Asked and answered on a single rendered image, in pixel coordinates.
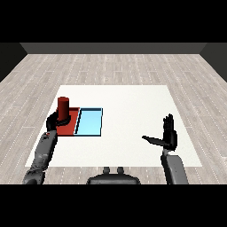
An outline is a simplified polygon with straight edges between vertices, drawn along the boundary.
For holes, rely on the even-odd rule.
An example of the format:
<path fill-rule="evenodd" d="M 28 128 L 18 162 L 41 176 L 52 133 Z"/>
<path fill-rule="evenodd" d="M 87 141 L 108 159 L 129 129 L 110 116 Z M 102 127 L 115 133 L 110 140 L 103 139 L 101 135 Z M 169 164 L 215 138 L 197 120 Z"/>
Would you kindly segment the red can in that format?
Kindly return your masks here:
<path fill-rule="evenodd" d="M 59 97 L 58 98 L 58 111 L 59 120 L 66 120 L 69 116 L 69 98 Z"/>

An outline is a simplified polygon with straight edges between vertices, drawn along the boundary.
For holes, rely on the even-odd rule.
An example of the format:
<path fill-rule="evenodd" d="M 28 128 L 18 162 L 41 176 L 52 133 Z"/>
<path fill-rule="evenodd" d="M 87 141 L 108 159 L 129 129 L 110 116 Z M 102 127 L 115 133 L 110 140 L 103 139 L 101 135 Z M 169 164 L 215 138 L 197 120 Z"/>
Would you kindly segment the dark grey robot body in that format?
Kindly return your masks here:
<path fill-rule="evenodd" d="M 116 174 L 111 174 L 110 168 L 104 167 L 103 173 L 90 177 L 87 184 L 140 184 L 140 181 L 137 177 L 126 175 L 123 167 L 118 167 Z"/>

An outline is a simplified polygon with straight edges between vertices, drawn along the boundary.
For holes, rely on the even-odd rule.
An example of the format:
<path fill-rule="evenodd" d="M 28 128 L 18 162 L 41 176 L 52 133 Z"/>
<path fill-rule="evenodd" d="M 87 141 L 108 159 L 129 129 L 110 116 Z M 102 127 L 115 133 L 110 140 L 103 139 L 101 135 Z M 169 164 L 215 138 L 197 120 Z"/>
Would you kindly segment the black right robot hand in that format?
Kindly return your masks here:
<path fill-rule="evenodd" d="M 174 118 L 170 113 L 163 119 L 163 138 L 142 136 L 148 143 L 162 146 L 166 150 L 175 151 L 177 148 L 177 133 L 174 130 Z"/>

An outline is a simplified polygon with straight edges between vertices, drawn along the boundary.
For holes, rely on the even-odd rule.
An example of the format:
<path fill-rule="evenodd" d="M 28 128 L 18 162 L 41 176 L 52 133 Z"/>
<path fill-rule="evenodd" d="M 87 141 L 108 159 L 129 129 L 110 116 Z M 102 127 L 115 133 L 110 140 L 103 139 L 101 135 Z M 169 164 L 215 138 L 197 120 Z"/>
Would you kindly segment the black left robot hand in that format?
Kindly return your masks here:
<path fill-rule="evenodd" d="M 58 126 L 65 126 L 71 121 L 71 116 L 64 120 L 59 120 L 59 112 L 52 113 L 46 120 L 46 129 L 48 131 L 56 130 Z"/>

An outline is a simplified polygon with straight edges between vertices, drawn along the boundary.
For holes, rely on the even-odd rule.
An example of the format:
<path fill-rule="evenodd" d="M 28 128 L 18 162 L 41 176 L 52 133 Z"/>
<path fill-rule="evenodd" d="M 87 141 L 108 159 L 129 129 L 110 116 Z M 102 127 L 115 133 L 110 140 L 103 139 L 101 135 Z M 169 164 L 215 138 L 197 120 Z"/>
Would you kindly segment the red shallow open box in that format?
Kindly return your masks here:
<path fill-rule="evenodd" d="M 76 122 L 79 115 L 79 107 L 68 107 L 67 109 L 56 109 L 57 134 L 59 137 L 73 137 L 76 129 Z"/>

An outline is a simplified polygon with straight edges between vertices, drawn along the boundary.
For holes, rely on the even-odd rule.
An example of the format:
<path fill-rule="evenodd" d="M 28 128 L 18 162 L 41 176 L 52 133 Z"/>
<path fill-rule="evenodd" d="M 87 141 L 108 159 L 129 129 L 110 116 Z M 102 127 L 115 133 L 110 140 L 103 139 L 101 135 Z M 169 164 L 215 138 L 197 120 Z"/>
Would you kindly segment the light blue shallow open box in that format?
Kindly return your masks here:
<path fill-rule="evenodd" d="M 103 109 L 81 108 L 74 127 L 76 137 L 100 137 L 102 130 Z"/>

